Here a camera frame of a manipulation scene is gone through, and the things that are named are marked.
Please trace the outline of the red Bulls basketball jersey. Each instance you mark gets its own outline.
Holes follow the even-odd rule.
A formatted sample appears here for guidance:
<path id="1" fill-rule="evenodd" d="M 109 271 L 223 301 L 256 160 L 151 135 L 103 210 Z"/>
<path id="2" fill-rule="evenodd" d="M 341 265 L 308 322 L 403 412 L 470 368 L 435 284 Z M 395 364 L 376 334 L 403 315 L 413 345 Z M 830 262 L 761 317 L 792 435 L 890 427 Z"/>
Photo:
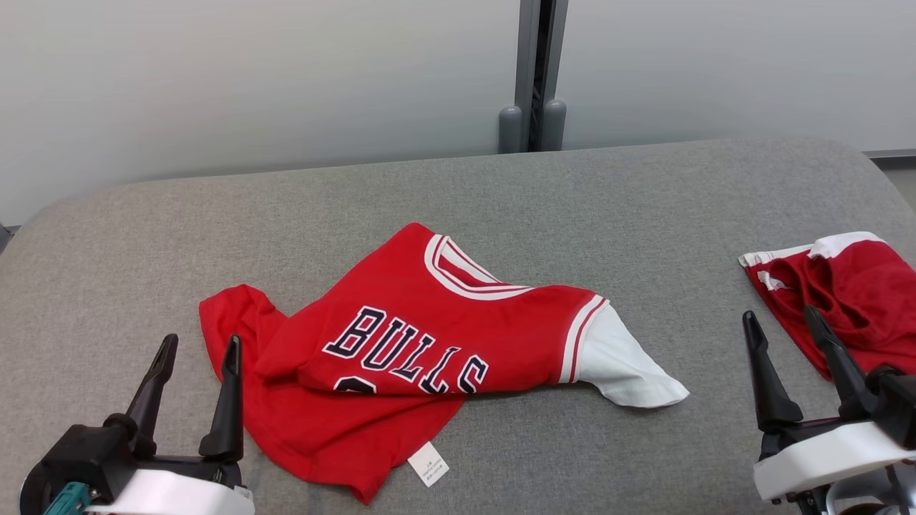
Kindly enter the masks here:
<path id="1" fill-rule="evenodd" d="M 240 342 L 243 426 L 276 465 L 369 505 L 392 469 L 431 457 L 468 396 L 585 382 L 618 406 L 689 396 L 608 299 L 504 283 L 447 235 L 408 224 L 295 314 L 242 284 L 199 305 L 219 378 Z"/>

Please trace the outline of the grey partition post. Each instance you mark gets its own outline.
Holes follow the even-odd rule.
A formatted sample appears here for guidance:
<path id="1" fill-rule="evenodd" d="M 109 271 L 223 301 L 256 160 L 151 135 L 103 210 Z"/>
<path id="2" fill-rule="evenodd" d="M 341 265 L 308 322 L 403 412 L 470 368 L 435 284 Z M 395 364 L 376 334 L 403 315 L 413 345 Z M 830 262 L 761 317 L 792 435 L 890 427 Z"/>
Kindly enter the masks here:
<path id="1" fill-rule="evenodd" d="M 517 105 L 524 113 L 522 152 L 540 151 L 541 107 L 559 99 L 568 6 L 569 0 L 520 0 L 515 94 L 510 106 Z"/>

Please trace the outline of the grey rounded post foot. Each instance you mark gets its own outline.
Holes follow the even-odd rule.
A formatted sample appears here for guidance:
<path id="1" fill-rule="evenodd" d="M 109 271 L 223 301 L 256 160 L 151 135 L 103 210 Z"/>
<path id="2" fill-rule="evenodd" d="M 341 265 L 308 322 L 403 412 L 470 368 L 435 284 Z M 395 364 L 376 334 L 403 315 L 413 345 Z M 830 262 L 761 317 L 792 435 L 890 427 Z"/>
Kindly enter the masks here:
<path id="1" fill-rule="evenodd" d="M 543 104 L 540 120 L 540 151 L 562 150 L 566 114 L 566 104 L 559 99 L 552 99 Z"/>
<path id="2" fill-rule="evenodd" d="M 524 113 L 517 105 L 506 107 L 497 118 L 497 153 L 513 154 L 522 152 Z"/>

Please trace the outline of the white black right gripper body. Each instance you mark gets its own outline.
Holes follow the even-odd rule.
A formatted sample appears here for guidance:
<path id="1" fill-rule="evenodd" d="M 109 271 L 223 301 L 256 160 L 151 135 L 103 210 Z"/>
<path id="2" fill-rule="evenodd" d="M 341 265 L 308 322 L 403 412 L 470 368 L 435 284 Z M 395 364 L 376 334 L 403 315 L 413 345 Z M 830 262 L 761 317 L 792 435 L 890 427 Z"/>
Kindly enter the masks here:
<path id="1" fill-rule="evenodd" d="M 874 421 L 798 423 L 763 433 L 753 482 L 762 501 L 905 501 L 906 449 Z"/>

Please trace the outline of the red shorts white waistband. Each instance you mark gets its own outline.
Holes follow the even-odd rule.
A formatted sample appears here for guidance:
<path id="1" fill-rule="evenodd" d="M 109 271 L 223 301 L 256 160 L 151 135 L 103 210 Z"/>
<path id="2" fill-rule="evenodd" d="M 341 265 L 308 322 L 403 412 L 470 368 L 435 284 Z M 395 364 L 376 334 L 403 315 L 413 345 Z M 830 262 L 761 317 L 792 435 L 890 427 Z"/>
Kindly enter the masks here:
<path id="1" fill-rule="evenodd" d="M 816 371 L 831 378 L 809 332 L 812 305 L 863 371 L 916 374 L 916 270 L 873 232 L 844 232 L 810 245 L 740 255 L 773 316 Z"/>

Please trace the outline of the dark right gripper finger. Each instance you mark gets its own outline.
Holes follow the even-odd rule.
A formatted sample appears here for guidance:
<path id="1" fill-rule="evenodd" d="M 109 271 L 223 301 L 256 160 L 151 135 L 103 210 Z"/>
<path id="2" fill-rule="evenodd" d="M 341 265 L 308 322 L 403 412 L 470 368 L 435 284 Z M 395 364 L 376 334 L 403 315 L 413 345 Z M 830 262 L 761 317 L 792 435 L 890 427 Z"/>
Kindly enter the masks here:
<path id="1" fill-rule="evenodd" d="M 791 400 L 769 358 L 769 342 L 756 314 L 747 310 L 742 315 L 747 356 L 754 391 L 756 420 L 760 431 L 775 431 L 801 423 L 802 410 Z"/>
<path id="2" fill-rule="evenodd" d="M 813 305 L 804 307 L 804 319 L 815 345 L 821 350 L 829 369 L 840 405 L 840 418 L 871 418 L 877 396 L 866 385 L 866 375 L 839 336 Z"/>

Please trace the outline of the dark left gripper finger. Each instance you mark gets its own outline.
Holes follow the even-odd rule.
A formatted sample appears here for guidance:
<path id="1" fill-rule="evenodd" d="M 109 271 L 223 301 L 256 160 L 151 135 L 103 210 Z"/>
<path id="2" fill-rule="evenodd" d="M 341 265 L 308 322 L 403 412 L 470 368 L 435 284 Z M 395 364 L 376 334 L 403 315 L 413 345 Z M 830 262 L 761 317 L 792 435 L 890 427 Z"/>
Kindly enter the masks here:
<path id="1" fill-rule="evenodd" d="M 210 431 L 199 445 L 199 454 L 210 461 L 238 462 L 243 458 L 242 342 L 232 335 L 220 366 L 220 394 Z"/>
<path id="2" fill-rule="evenodd" d="M 157 452 L 154 434 L 158 410 L 163 389 L 172 377 L 178 345 L 179 336 L 165 336 L 128 408 L 127 415 L 137 424 L 130 443 L 137 458 L 150 458 Z"/>

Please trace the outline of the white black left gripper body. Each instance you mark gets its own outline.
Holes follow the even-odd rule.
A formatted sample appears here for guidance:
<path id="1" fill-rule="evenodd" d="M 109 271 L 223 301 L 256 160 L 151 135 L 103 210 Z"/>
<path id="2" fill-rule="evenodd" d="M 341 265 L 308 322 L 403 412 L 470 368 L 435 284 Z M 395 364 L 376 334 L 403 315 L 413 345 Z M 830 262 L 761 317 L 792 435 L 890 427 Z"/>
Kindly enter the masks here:
<path id="1" fill-rule="evenodd" d="M 236 463 L 167 459 L 138 469 L 114 501 L 95 501 L 86 515 L 255 515 L 255 506 Z"/>

